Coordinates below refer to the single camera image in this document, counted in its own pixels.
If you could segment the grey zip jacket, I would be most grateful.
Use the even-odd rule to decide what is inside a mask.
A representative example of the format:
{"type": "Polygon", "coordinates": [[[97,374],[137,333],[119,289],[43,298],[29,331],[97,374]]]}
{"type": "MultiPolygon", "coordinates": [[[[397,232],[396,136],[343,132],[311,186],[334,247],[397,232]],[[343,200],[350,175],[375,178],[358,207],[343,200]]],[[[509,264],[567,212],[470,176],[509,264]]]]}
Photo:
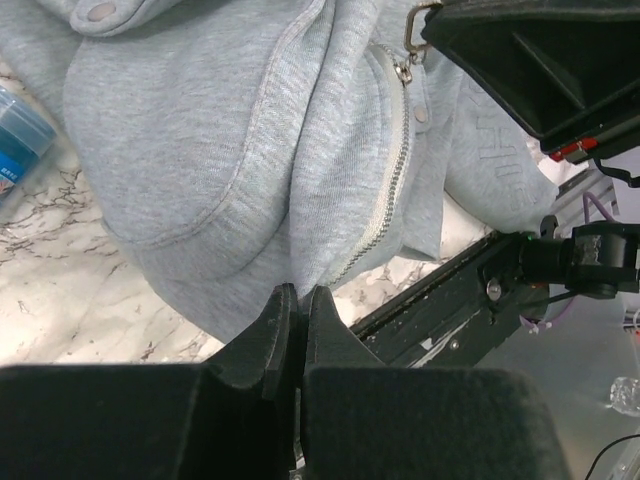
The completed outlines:
{"type": "Polygon", "coordinates": [[[5,1],[1,55],[61,123],[107,232],[222,342],[272,290],[440,254],[443,204],[536,230],[558,190],[409,1],[5,1]]]}

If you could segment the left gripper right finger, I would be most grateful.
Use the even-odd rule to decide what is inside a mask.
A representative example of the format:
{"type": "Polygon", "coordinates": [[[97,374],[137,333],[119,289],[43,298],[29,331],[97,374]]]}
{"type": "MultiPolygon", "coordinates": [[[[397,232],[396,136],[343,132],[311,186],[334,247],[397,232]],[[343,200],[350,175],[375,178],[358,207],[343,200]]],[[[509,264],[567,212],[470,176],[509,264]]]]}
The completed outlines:
{"type": "Polygon", "coordinates": [[[524,376],[384,365],[340,320],[331,292],[308,319],[301,442],[308,479],[564,479],[549,410],[524,376]]]}

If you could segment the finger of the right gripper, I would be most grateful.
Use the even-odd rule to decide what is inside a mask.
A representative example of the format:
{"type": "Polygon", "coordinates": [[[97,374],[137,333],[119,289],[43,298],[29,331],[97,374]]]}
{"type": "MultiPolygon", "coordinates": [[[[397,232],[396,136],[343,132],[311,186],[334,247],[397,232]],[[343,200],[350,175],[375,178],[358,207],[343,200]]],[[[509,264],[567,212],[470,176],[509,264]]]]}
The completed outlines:
{"type": "Polygon", "coordinates": [[[422,36],[543,152],[638,146],[638,2],[445,1],[422,36]]]}

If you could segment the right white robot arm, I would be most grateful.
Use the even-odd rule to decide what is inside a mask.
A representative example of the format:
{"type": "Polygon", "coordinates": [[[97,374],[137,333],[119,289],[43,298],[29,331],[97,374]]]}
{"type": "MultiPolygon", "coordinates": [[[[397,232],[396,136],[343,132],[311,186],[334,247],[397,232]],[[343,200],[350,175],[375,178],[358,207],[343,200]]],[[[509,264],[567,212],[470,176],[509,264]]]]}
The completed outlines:
{"type": "MultiPolygon", "coordinates": [[[[442,1],[425,43],[464,70],[556,161],[609,160],[639,144],[639,5],[635,1],[442,1]]],[[[520,250],[522,278],[609,299],[639,289],[639,229],[597,221],[520,250]]]]}

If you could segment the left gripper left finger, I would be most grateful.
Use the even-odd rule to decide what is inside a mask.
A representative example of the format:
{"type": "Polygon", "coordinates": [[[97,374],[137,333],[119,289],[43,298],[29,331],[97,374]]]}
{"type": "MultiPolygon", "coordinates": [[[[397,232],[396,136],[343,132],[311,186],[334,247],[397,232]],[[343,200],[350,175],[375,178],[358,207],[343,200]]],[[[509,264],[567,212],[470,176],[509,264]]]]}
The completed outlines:
{"type": "Polygon", "coordinates": [[[5,479],[285,479],[295,466],[294,288],[199,363],[1,371],[5,479]]]}

